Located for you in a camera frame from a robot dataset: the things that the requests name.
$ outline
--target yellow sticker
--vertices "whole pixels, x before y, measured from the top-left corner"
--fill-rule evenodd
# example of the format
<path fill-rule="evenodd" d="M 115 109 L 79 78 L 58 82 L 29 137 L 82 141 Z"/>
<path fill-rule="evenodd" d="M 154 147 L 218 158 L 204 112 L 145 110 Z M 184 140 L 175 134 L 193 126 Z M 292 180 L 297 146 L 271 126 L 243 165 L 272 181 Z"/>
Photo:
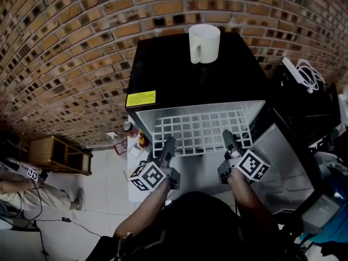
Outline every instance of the yellow sticker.
<path fill-rule="evenodd" d="M 150 104 L 155 102 L 156 91 L 135 93 L 128 95 L 126 107 L 134 107 L 136 105 Z"/>

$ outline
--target white charger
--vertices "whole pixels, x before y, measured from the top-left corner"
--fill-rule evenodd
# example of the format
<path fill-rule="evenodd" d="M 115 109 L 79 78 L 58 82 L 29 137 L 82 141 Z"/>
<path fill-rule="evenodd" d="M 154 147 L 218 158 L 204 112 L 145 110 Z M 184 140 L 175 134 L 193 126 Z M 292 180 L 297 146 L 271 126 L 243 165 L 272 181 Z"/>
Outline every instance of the white charger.
<path fill-rule="evenodd" d="M 319 90 L 318 81 L 325 83 L 322 75 L 304 59 L 300 59 L 296 67 L 287 57 L 284 57 L 282 62 L 296 79 L 297 83 L 306 86 L 307 92 L 310 94 L 313 93 L 313 91 Z"/>

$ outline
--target black refrigerator top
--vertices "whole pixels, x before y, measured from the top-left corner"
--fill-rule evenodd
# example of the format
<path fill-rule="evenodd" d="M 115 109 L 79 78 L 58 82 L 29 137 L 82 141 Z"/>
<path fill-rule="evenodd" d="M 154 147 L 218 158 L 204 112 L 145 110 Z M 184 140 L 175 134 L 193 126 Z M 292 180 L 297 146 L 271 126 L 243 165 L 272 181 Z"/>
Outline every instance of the black refrigerator top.
<path fill-rule="evenodd" d="M 263 70 L 238 33 L 221 33 L 219 56 L 210 64 L 191 63 L 189 34 L 163 36 L 139 41 L 127 99 L 150 93 L 139 94 L 139 103 L 126 102 L 126 109 L 266 100 L 266 88 Z"/>

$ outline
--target white wire shelf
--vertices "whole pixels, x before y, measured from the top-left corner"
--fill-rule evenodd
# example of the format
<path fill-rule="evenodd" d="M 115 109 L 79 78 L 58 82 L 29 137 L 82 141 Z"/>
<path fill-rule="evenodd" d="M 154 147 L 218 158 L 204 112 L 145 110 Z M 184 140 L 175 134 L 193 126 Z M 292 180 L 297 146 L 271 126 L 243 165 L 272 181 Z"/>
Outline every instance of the white wire shelf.
<path fill-rule="evenodd" d="M 175 156 L 225 151 L 222 138 L 230 131 L 241 148 L 252 147 L 250 129 L 242 109 L 158 118 L 153 131 L 153 157 L 160 155 L 169 137 L 176 139 Z"/>

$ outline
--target coiled white cable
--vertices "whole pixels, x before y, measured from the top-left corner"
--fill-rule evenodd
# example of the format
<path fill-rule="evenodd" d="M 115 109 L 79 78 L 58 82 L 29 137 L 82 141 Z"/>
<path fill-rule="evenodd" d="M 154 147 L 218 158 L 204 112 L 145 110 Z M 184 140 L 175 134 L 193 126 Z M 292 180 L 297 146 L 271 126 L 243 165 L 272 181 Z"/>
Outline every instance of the coiled white cable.
<path fill-rule="evenodd" d="M 296 69 L 299 73 L 301 72 L 300 75 L 303 77 L 303 81 L 301 83 L 307 87 L 307 91 L 310 94 L 313 93 L 313 91 L 319 90 L 318 81 L 325 83 L 322 75 L 306 60 L 300 59 L 297 62 Z"/>

